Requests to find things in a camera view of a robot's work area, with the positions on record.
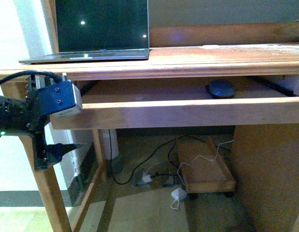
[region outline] desk drawer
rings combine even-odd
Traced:
[[[231,81],[232,99],[214,100],[205,85]],[[107,129],[299,123],[299,97],[248,77],[102,80],[83,97],[83,111],[51,121],[55,129]]]

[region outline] wooden shelf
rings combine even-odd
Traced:
[[[103,80],[83,97],[80,114],[51,121],[61,130],[299,123],[299,97],[226,77],[235,97],[214,100],[204,86],[217,78]]]
[[[195,140],[177,142],[180,163],[192,164],[201,155],[208,159],[216,156],[216,149],[211,142],[201,143]],[[220,155],[214,162],[199,157],[193,167],[182,165],[181,171],[188,193],[232,192],[235,190],[235,180]]]

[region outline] desk leg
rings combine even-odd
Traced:
[[[299,124],[236,126],[231,159],[236,197],[256,229],[299,228]]]
[[[102,168],[101,180],[106,181],[106,160],[105,151],[103,146],[103,136],[101,130],[92,130],[93,144],[95,146],[96,158],[98,167]]]
[[[24,83],[8,83],[1,85],[3,94],[8,97],[24,99]],[[45,206],[48,219],[53,231],[71,232],[70,222],[64,207],[63,199],[59,189],[58,181],[53,168],[44,172],[35,172],[33,163],[32,140],[29,137],[20,137],[24,145],[35,181],[37,183],[43,204]]]

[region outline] desk surface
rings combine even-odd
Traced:
[[[148,60],[11,64],[0,66],[0,79],[29,69],[71,80],[299,74],[299,43],[153,48]]]

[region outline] laptop screen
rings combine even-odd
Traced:
[[[60,52],[149,47],[147,0],[56,0]]]

